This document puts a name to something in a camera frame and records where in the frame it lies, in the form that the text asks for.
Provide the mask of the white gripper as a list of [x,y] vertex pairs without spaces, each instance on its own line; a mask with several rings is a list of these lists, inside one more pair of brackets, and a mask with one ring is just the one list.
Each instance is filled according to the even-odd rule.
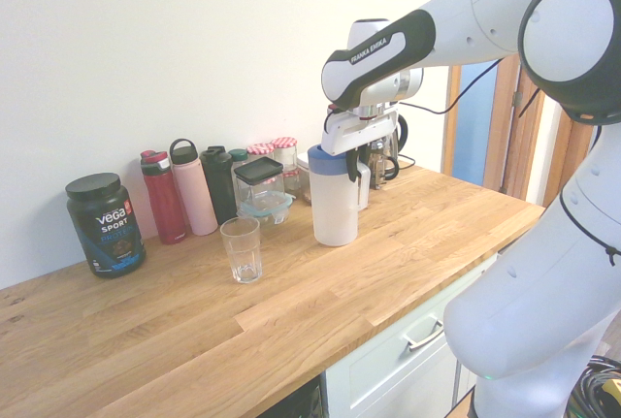
[[397,120],[397,110],[387,110],[370,120],[361,119],[351,112],[331,114],[322,133],[321,148],[331,156],[345,153],[348,178],[357,181],[361,176],[358,172],[358,147],[360,161],[369,165],[372,154],[369,143],[391,134]]

